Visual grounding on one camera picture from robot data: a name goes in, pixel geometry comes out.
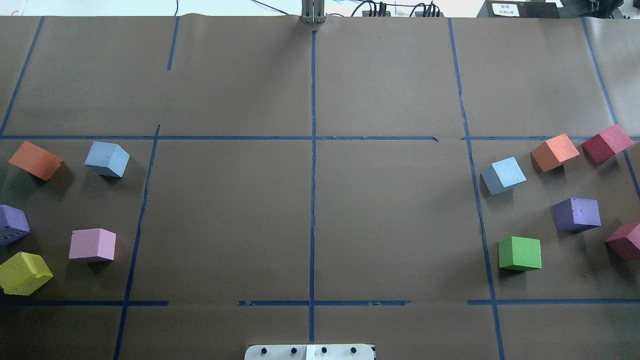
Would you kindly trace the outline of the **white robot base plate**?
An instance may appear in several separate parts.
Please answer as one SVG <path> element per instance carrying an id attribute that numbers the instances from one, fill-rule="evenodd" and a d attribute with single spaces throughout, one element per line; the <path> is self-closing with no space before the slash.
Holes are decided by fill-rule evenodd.
<path id="1" fill-rule="evenodd" d="M 375 360 L 375 347 L 365 343 L 256 344 L 249 346 L 245 360 Z"/>

